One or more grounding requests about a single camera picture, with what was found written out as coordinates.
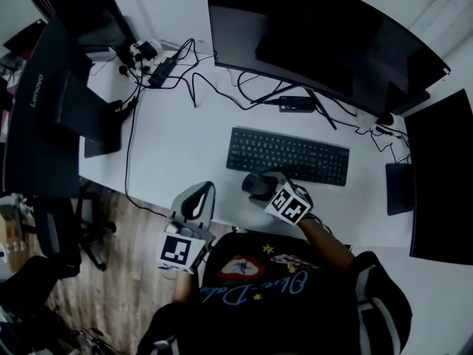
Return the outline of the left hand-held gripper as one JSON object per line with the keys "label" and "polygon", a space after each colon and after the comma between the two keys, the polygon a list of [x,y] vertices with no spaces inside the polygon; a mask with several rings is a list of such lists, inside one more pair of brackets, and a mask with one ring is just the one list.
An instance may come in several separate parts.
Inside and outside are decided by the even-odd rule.
{"label": "left hand-held gripper", "polygon": [[215,240],[209,230],[215,197],[211,181],[194,184],[176,196],[168,224],[158,237],[157,262],[161,267],[195,273]]}

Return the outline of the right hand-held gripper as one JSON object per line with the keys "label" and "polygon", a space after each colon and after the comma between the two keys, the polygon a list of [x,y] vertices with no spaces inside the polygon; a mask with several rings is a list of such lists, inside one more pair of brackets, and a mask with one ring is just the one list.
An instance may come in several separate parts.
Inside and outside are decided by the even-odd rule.
{"label": "right hand-held gripper", "polygon": [[275,193],[251,195],[249,200],[268,203],[264,211],[282,222],[296,226],[299,221],[313,208],[311,197],[307,190],[296,185],[279,170],[260,172],[261,177],[276,178]]}

